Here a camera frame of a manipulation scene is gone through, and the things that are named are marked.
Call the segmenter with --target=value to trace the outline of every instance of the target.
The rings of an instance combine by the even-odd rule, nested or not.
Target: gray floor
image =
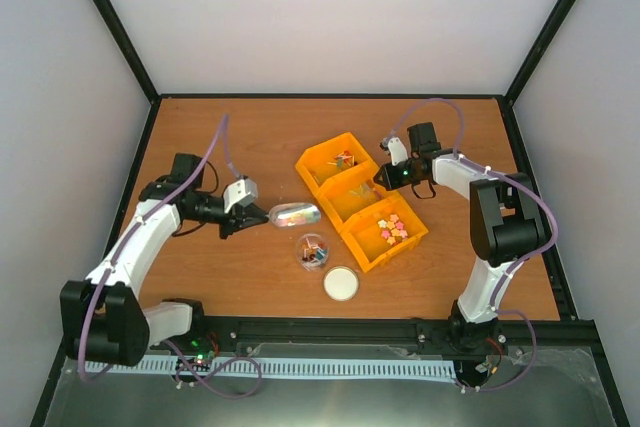
[[[106,375],[94,385],[64,373],[49,426],[608,426],[614,425],[585,351],[541,352],[521,383],[498,393],[466,393],[421,381],[265,380],[253,397],[223,400],[202,388],[176,390],[158,375]],[[520,366],[505,359],[491,384]],[[249,379],[214,385],[247,389]]]

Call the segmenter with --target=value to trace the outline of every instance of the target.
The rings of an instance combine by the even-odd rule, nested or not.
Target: orange tray
[[[349,162],[336,159],[349,151]],[[428,232],[406,200],[373,183],[378,165],[350,132],[304,151],[296,171],[324,210],[364,272],[413,249]],[[381,236],[380,220],[396,214],[408,237],[390,245]]]

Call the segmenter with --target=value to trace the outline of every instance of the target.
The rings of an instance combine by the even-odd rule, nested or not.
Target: robotic arm
[[[432,123],[408,129],[411,156],[397,137],[383,142],[391,162],[383,165],[374,182],[387,190],[422,181],[454,190],[470,203],[471,244],[476,253],[467,288],[454,302],[451,317],[452,342],[472,348],[493,332],[496,311],[513,272],[513,261],[542,246],[547,238],[538,206],[533,199],[496,177],[478,172],[462,156],[442,149]],[[508,175],[531,189],[527,175]],[[507,210],[513,213],[503,215]]]
[[[133,366],[149,346],[164,339],[204,334],[204,311],[198,301],[167,299],[151,309],[141,309],[138,296],[151,264],[184,220],[217,224],[220,238],[226,239],[240,230],[267,223],[269,214],[253,203],[258,190],[252,180],[241,178],[227,186],[222,197],[216,197],[198,190],[204,176],[201,172],[187,189],[145,218],[188,179],[200,160],[195,155],[177,154],[171,173],[142,191],[134,218],[100,265],[84,281],[69,281],[63,287],[63,343],[69,357],[78,358],[90,299],[107,271],[110,274],[98,299],[104,311],[93,313],[87,336],[88,360]],[[114,258],[117,268],[112,265]]]

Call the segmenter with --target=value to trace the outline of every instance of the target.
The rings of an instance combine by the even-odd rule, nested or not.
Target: white slotted strip
[[[232,357],[214,359],[215,369]],[[266,379],[391,379],[453,382],[453,362],[448,360],[342,360],[342,359],[254,359],[262,367]],[[114,366],[114,374],[174,374],[178,358],[173,355],[145,355],[135,367]],[[105,364],[87,362],[87,372],[99,372]],[[198,369],[202,373],[210,370]],[[254,377],[254,367],[247,362],[234,362],[216,375],[221,377]]]

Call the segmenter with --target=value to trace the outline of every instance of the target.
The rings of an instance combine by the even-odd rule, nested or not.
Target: wood surface
[[[202,155],[225,112],[231,114],[229,140],[236,168],[259,186],[257,203],[313,202],[294,169],[305,150],[346,131],[352,132],[378,164],[388,161],[380,140],[414,100],[327,99],[165,99],[138,175],[127,223],[141,189],[167,174],[177,152]],[[461,150],[481,164],[515,172],[497,103],[459,100],[467,128]],[[451,146],[458,119],[445,104],[415,112],[400,129],[431,121],[443,147]],[[222,145],[211,161],[224,185],[233,180],[223,162]],[[205,175],[204,188],[213,187]],[[469,205],[444,187],[433,200],[402,194],[429,229],[420,245],[367,274],[358,268],[331,223],[279,230],[272,225],[218,238],[217,226],[207,226],[170,239],[147,276],[141,303],[148,307],[167,297],[201,300],[209,315],[446,318],[464,290],[475,259],[469,241]],[[304,270],[294,257],[295,241],[309,231],[325,236],[330,249],[328,268],[346,265],[360,279],[357,295],[347,302],[331,300],[323,290],[324,272]],[[529,261],[512,281],[502,307],[519,308],[532,319],[557,320],[551,287],[540,257]]]

